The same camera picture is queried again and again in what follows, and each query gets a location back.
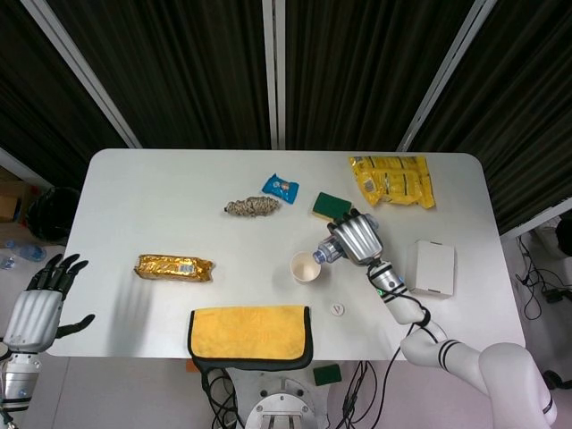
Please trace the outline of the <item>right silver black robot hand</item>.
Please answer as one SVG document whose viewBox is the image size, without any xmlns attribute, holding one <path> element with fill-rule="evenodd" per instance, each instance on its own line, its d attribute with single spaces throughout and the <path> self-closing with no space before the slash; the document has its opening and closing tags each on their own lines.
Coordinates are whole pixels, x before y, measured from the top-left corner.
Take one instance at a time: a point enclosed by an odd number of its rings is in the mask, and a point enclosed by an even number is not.
<svg viewBox="0 0 572 429">
<path fill-rule="evenodd" d="M 351 208 L 342 218 L 328 223 L 327 229 L 345 257 L 355 265 L 366 266 L 381 259 L 383 243 L 378 235 L 378 224 L 370 214 Z"/>
</svg>

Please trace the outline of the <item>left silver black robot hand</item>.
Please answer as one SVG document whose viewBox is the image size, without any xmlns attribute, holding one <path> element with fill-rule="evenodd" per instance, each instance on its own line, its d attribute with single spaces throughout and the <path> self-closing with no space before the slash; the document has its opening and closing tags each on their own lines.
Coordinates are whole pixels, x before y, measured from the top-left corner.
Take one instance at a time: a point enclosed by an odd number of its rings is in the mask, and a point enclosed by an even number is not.
<svg viewBox="0 0 572 429">
<path fill-rule="evenodd" d="M 61 325 L 63 304 L 75 277 L 88 265 L 78 254 L 51 258 L 15 301 L 2 343 L 12 353 L 38 354 L 56 340 L 86 329 L 94 320 L 86 315 L 75 324 Z"/>
</svg>

